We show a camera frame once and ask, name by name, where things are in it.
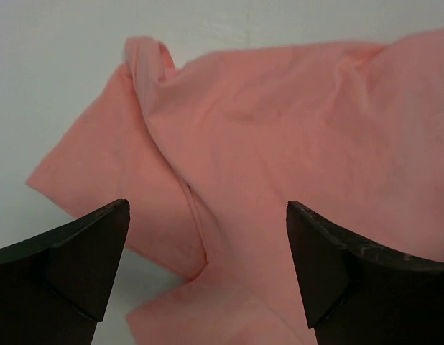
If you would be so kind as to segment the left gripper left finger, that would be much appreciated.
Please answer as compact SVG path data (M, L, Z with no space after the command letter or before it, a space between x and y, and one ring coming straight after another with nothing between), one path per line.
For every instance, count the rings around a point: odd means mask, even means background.
M119 199L0 249L0 344L90 344L129 229Z

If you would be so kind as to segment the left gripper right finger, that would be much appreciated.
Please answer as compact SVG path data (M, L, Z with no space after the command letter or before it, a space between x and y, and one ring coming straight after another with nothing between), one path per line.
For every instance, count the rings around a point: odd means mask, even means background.
M386 247L287 205L307 325L319 344L444 344L444 263Z

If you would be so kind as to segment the pink t shirt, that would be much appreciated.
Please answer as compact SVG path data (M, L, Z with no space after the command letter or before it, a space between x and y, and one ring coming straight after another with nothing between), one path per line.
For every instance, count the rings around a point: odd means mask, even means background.
M183 68L133 37L27 184L74 217L127 199L128 247L187 280L129 314L138 344L314 344L289 201L444 262L444 29Z

